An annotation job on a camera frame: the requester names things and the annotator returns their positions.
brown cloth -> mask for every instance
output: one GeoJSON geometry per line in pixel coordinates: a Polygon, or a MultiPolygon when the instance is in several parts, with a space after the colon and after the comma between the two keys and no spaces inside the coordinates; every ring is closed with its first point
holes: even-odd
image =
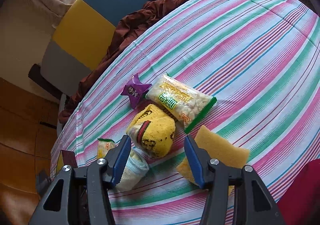
{"type": "Polygon", "coordinates": [[[59,114],[60,123],[66,123],[68,121],[79,102],[82,101],[94,83],[132,41],[136,40],[148,28],[187,1],[188,0],[148,1],[141,10],[133,12],[120,20],[113,34],[107,54],[102,58],[97,68],[79,82],[76,94],[70,98],[65,105],[65,109],[59,114]]]}

yellow panel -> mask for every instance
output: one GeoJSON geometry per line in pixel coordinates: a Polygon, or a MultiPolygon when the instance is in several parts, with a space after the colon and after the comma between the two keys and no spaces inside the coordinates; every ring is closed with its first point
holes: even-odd
{"type": "Polygon", "coordinates": [[[107,53],[116,27],[86,4],[76,0],[52,39],[91,70],[107,53]]]}

yellow sponge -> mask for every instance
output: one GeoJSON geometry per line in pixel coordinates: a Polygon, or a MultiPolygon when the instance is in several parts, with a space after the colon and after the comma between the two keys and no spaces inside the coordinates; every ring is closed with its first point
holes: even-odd
{"type": "MultiPolygon", "coordinates": [[[[195,142],[199,148],[205,149],[211,158],[216,158],[227,166],[242,168],[248,160],[250,151],[246,148],[238,148],[228,140],[211,132],[206,126],[201,126],[195,142]]],[[[177,171],[190,182],[195,184],[187,158],[177,166],[177,171]]]]}

wooden floor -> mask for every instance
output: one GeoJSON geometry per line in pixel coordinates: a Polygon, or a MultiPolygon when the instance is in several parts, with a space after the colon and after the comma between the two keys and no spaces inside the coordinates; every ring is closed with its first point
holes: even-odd
{"type": "Polygon", "coordinates": [[[13,225],[27,225],[39,201],[36,174],[49,174],[59,106],[0,78],[0,208],[13,225]]]}

purple star-shaped object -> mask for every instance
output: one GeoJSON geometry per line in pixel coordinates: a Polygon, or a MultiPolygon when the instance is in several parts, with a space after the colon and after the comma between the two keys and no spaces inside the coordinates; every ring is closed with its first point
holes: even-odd
{"type": "Polygon", "coordinates": [[[124,86],[121,95],[129,96],[131,108],[135,109],[140,101],[140,98],[149,90],[151,86],[151,83],[141,83],[138,74],[135,74],[124,86]]]}

